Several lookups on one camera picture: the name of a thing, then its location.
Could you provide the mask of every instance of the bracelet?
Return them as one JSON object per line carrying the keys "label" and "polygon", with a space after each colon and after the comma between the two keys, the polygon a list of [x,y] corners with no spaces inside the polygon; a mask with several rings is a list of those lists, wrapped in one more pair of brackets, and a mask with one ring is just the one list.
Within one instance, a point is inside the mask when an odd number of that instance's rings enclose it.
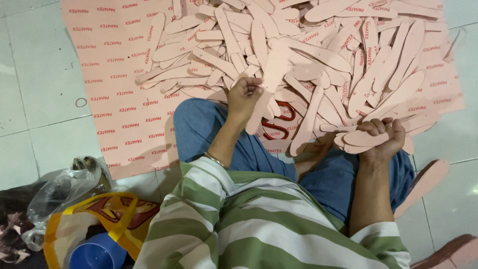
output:
{"label": "bracelet", "polygon": [[216,163],[218,163],[220,166],[222,166],[222,168],[224,169],[229,169],[229,167],[225,167],[218,159],[214,158],[209,152],[204,152],[204,156],[208,157],[209,159],[215,161]]}

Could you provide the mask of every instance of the striped shirt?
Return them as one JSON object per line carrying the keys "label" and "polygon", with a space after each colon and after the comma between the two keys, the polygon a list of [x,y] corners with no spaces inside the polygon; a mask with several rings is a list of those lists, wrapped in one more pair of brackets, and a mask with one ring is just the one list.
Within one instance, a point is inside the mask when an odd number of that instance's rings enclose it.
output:
{"label": "striped shirt", "polygon": [[395,222],[349,238],[340,220],[281,175],[226,171],[206,157],[181,171],[135,269],[409,268]]}

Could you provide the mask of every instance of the white tile floor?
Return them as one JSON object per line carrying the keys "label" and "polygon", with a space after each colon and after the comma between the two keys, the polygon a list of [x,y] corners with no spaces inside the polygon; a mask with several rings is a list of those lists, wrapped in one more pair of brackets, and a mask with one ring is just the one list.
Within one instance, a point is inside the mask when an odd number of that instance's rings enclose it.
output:
{"label": "white tile floor", "polygon": [[[445,0],[450,28],[466,25],[467,40],[455,58],[467,108],[446,114],[436,127],[414,138],[417,170],[436,158],[452,165],[444,182],[397,221],[413,261],[458,235],[478,235],[476,10],[476,0]],[[101,157],[89,106],[75,106],[85,97],[59,2],[0,0],[0,190],[48,179],[76,156]],[[173,168],[115,184],[160,201],[179,176],[179,168]],[[478,262],[466,268],[478,268]]]}

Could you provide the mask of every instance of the person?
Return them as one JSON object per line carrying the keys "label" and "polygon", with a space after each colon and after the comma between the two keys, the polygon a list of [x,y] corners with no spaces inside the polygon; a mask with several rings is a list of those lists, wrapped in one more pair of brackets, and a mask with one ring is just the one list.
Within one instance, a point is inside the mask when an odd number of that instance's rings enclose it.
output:
{"label": "person", "polygon": [[393,129],[359,156],[331,148],[286,164],[244,131],[260,84],[240,79],[227,109],[204,99],[178,106],[183,177],[152,220],[134,268],[409,268],[393,218],[414,177],[400,121],[359,125],[371,135]]}

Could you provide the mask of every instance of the yellow bag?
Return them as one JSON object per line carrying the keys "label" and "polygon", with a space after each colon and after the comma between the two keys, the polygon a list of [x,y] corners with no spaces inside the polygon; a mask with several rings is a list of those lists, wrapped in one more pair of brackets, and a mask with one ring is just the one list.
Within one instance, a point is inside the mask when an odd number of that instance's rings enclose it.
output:
{"label": "yellow bag", "polygon": [[69,267],[70,255],[85,240],[88,227],[99,222],[136,260],[159,208],[159,203],[138,200],[132,193],[112,192],[91,197],[62,213],[51,215],[43,244],[48,267]]}

